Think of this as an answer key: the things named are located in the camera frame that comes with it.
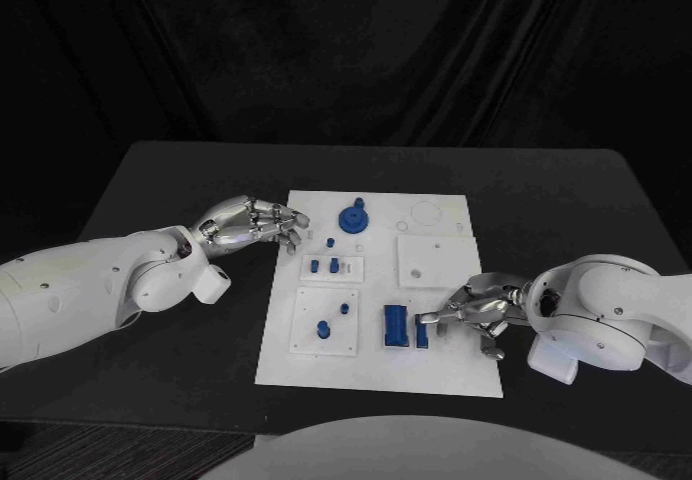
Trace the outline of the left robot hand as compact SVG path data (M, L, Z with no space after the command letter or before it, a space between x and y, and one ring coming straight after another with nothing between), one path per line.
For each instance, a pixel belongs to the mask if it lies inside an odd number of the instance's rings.
M302 244L296 229L308 229L311 218L290 207L247 195L227 199L189 228L210 260L231 255L256 243L277 243L295 255Z

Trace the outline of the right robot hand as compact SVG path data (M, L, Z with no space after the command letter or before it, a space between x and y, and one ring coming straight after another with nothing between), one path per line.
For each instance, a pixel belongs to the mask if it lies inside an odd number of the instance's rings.
M482 354L501 361L505 352L497 338L511 325L531 326L525 307L533 283L507 273L474 275L442 309L414 316L416 326L436 326L443 331L450 325L465 325L481 335Z

